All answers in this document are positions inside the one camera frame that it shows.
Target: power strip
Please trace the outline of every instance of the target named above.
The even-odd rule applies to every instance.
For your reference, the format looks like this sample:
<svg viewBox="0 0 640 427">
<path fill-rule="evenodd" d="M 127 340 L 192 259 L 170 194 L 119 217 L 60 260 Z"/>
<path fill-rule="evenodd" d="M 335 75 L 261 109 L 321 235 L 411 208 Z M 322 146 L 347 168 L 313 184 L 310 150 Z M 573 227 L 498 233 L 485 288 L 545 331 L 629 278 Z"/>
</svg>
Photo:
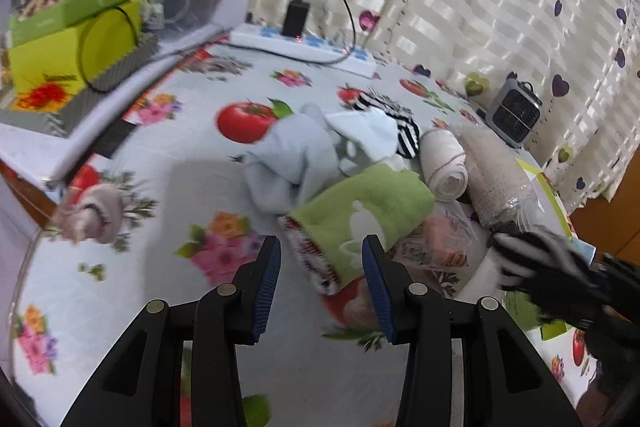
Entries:
<svg viewBox="0 0 640 427">
<path fill-rule="evenodd" d="M 329 44 L 324 39 L 303 36 L 300 39 L 283 37 L 276 28 L 243 23 L 229 34 L 229 44 L 255 48 L 267 52 L 287 55 L 297 60 L 329 62 L 344 55 L 345 51 Z M 354 49 L 350 57 L 330 64 L 329 67 L 366 78 L 372 78 L 377 68 L 372 55 L 362 48 Z"/>
</svg>

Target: curtain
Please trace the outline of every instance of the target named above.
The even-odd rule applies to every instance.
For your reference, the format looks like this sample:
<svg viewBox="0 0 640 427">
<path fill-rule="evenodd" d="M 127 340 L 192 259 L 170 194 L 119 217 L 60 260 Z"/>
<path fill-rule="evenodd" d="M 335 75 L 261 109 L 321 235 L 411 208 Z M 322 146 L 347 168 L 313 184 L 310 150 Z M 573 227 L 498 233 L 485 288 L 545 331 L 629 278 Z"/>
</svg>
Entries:
<svg viewBox="0 0 640 427">
<path fill-rule="evenodd" d="M 341 0 L 306 0 L 306 28 L 350 44 Z M 251 0 L 280 25 L 289 0 Z M 488 107 L 508 76 L 544 108 L 525 147 L 567 211 L 612 197 L 640 133 L 639 0 L 348 0 L 357 43 Z"/>
</svg>

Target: black wire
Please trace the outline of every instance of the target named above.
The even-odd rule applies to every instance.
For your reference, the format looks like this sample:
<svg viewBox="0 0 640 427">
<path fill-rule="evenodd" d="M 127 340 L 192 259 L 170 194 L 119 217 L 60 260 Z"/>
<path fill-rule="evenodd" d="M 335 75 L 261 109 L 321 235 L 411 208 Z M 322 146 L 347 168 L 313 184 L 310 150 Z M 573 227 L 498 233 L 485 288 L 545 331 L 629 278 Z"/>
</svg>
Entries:
<svg viewBox="0 0 640 427">
<path fill-rule="evenodd" d="M 87 80 L 86 73 L 84 73 L 84 66 L 82 64 L 82 52 L 84 51 L 84 43 L 86 42 L 86 38 L 89 35 L 89 31 L 91 31 L 91 29 L 94 27 L 95 23 L 100 18 L 100 15 L 103 14 L 104 12 L 106 12 L 106 11 L 109 11 L 109 10 L 116 10 L 116 11 L 119 11 L 120 13 L 122 13 L 124 15 L 125 19 L 127 20 L 127 24 L 129 25 L 129 27 L 131 28 L 131 31 L 133 32 L 133 41 L 134 41 L 135 47 L 137 48 L 138 45 L 140 44 L 140 42 L 138 41 L 138 32 L 136 30 L 136 27 L 135 27 L 133 21 L 131 20 L 131 17 L 129 17 L 129 14 L 127 12 L 125 12 L 120 6 L 114 6 L 114 7 L 111 7 L 111 8 L 107 8 L 105 11 L 103 11 L 99 15 L 95 16 L 94 20 L 91 21 L 86 26 L 86 28 L 84 28 L 84 31 L 82 32 L 82 35 L 80 36 L 80 41 L 78 42 L 78 53 L 76 55 L 76 62 L 78 63 L 78 72 L 80 73 L 80 78 L 86 84 L 86 87 L 88 87 L 90 90 L 92 90 L 93 92 L 96 92 L 98 94 L 109 94 L 111 91 L 116 89 L 116 87 L 118 87 L 119 84 L 115 84 L 114 86 L 111 86 L 109 89 L 100 89 L 99 87 L 95 87 L 94 84 L 89 82 L 89 80 Z"/>
<path fill-rule="evenodd" d="M 264 50 L 261 48 L 255 48 L 254 46 L 239 46 L 237 44 L 230 44 L 229 42 L 225 42 L 226 46 L 229 46 L 230 48 L 237 48 L 240 50 L 254 50 L 254 51 L 259 51 L 262 53 L 266 53 L 268 55 L 273 55 L 274 57 L 282 57 L 282 58 L 289 58 L 290 60 L 296 60 L 299 62 L 304 62 L 306 64 L 316 64 L 318 66 L 332 66 L 334 64 L 339 64 L 340 62 L 345 61 L 347 58 L 349 58 L 351 56 L 351 54 L 353 54 L 354 50 L 356 49 L 356 23 L 353 20 L 353 14 L 351 13 L 351 8 L 349 7 L 349 3 L 347 2 L 347 0 L 342 0 L 342 2 L 344 3 L 345 8 L 347 9 L 347 13 L 349 14 L 349 19 L 351 20 L 351 31 L 353 33 L 353 42 L 351 43 L 351 48 L 349 49 L 348 52 L 346 52 L 344 55 L 342 55 L 342 57 L 339 58 L 334 58 L 332 60 L 305 60 L 304 58 L 297 58 L 297 57 L 290 57 L 289 55 L 285 55 L 283 53 L 278 53 L 278 52 L 272 52 L 272 51 L 268 51 L 268 50 Z"/>
</svg>

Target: gray heater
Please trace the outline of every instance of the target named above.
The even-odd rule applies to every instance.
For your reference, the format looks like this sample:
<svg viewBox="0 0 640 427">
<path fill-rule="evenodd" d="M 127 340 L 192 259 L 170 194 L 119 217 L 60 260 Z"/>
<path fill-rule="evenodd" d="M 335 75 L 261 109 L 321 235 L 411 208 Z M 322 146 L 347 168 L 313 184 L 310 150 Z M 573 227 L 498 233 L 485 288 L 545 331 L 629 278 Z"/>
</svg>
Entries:
<svg viewBox="0 0 640 427">
<path fill-rule="evenodd" d="M 514 73 L 486 112 L 486 124 L 512 147 L 520 147 L 540 119 L 542 100 L 528 82 L 519 82 Z"/>
</svg>

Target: black glove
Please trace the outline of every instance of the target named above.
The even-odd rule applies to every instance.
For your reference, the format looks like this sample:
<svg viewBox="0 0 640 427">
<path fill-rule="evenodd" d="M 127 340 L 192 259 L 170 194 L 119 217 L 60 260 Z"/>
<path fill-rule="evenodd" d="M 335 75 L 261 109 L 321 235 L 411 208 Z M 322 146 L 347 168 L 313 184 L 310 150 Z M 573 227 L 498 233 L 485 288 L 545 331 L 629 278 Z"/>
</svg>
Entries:
<svg viewBox="0 0 640 427">
<path fill-rule="evenodd" d="M 607 299 L 598 288 L 598 275 L 566 238 L 542 229 L 497 233 L 494 249 L 501 288 L 527 293 L 545 318 L 587 329 L 604 313 Z"/>
</svg>

